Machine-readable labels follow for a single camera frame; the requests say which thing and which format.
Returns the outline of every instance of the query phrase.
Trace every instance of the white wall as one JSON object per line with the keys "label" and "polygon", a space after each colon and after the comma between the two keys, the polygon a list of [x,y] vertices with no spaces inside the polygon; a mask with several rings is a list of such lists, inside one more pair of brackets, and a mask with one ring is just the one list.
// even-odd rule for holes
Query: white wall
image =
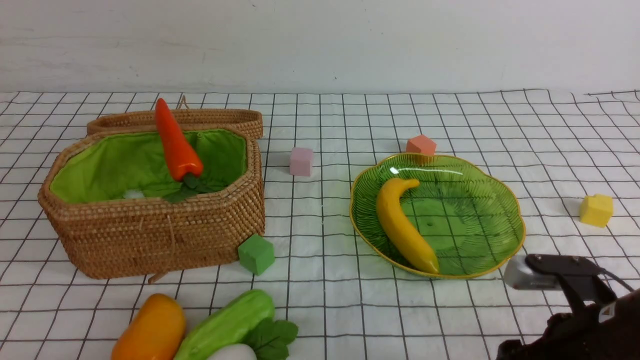
{"label": "white wall", "polygon": [[639,0],[0,0],[0,91],[640,88]]}

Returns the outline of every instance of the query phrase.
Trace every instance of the toy banana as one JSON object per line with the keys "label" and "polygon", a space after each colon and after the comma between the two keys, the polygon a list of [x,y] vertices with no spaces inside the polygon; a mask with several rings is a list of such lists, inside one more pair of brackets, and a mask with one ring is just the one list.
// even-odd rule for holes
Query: toy banana
{"label": "toy banana", "polygon": [[407,189],[418,185],[420,181],[417,179],[405,180],[394,177],[387,180],[378,193],[376,211],[382,229],[404,258],[418,270],[438,274],[440,267],[435,252],[424,241],[400,206],[400,196]]}

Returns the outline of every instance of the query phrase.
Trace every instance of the grid tablecloth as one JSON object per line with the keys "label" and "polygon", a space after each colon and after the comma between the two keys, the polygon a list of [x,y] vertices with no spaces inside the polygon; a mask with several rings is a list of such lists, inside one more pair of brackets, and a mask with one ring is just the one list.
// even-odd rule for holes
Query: grid tablecloth
{"label": "grid tablecloth", "polygon": [[[68,261],[36,193],[57,153],[100,115],[170,106],[182,94],[0,94],[0,359],[107,359],[152,293],[175,297],[191,328],[250,288],[300,327],[290,359],[493,359],[500,342],[535,340],[559,292],[515,291],[502,270],[429,281],[392,268],[356,236],[349,189],[365,168],[424,133],[438,152],[504,181],[527,226],[521,253],[587,256],[640,286],[637,92],[467,94],[185,94],[190,108],[249,108],[259,140],[276,262],[96,281]],[[316,152],[311,177],[288,173],[291,148]],[[614,198],[605,229],[577,221],[581,199]],[[619,293],[621,286],[611,284]]]}

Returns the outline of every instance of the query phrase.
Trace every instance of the green fabric lining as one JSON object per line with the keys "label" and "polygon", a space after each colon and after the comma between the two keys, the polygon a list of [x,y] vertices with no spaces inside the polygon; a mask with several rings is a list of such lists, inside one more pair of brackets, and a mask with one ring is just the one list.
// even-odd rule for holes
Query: green fabric lining
{"label": "green fabric lining", "polygon": [[[220,191],[247,168],[244,138],[224,129],[186,131],[185,136],[204,164],[200,180]],[[76,204],[122,199],[127,190],[146,197],[177,191],[164,162],[160,136],[127,133],[108,136],[71,158],[51,182],[51,191]]]}

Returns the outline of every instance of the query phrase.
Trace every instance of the yellow cube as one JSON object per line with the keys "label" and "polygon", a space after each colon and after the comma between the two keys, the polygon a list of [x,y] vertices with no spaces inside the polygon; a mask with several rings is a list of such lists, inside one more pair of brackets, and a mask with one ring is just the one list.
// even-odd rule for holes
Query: yellow cube
{"label": "yellow cube", "polygon": [[612,215],[613,199],[611,197],[597,193],[582,200],[580,222],[597,227],[606,227]]}

